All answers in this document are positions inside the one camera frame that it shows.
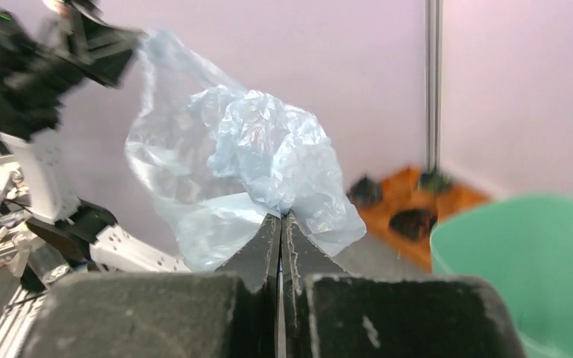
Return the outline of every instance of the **white panel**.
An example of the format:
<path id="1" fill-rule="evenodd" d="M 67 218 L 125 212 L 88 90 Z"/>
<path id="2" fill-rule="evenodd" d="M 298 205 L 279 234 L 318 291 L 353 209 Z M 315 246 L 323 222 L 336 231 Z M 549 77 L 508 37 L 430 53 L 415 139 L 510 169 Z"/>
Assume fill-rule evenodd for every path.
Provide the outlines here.
<path id="1" fill-rule="evenodd" d="M 247 87 L 315 113 L 334 141 L 346 184 L 364 172 L 381 178 L 425 163 L 425 1 L 98 3 L 108 22 L 170 28 Z M 48 15 L 42 0 L 0 5 L 34 30 Z M 71 95 L 63 110 L 64 154 L 83 198 L 108 207 L 136 237 L 172 243 L 124 158 L 140 88 L 136 67 L 121 91 L 87 85 Z"/>
<path id="2" fill-rule="evenodd" d="M 573 195 L 573 1 L 444 1 L 442 167 Z"/>

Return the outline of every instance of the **crumpled plastic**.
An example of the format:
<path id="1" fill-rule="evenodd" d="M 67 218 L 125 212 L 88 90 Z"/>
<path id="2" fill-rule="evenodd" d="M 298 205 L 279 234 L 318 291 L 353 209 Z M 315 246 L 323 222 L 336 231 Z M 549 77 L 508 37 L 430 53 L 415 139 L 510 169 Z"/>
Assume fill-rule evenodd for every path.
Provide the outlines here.
<path id="1" fill-rule="evenodd" d="M 125 153 L 191 270 L 216 269 L 267 213 L 293 210 L 330 256 L 365 234 L 313 114 L 247 90 L 170 31 L 143 40 L 140 62 L 143 107 Z"/>

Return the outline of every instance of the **green bucket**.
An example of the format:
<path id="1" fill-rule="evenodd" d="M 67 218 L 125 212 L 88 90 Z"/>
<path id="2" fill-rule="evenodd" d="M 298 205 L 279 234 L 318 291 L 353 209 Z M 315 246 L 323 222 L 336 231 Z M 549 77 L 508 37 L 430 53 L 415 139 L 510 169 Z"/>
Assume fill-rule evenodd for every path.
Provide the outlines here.
<path id="1" fill-rule="evenodd" d="M 476 274 L 500 293 L 528 358 L 573 358 L 573 200 L 487 204 L 431 234 L 434 274 Z"/>

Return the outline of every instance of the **light blue plastic bag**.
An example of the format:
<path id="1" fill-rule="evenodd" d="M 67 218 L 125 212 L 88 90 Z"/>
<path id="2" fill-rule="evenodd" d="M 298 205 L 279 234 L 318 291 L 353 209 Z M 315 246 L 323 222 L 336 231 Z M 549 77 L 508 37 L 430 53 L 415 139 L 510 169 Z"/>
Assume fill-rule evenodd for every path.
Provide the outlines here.
<path id="1" fill-rule="evenodd" d="M 126 155 L 190 269 L 214 270 L 267 213 L 293 209 L 331 256 L 365 234 L 313 114 L 245 89 L 169 31 L 144 41 L 141 63 L 143 110 Z"/>

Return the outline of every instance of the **metal pole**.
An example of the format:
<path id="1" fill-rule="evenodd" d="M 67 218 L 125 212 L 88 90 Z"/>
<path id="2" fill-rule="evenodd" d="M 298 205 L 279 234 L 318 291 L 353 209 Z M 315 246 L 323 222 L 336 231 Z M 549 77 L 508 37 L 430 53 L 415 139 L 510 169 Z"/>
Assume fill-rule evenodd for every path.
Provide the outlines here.
<path id="1" fill-rule="evenodd" d="M 427 8 L 428 168 L 437 170 L 440 156 L 440 63 L 442 53 L 442 0 L 425 0 Z"/>

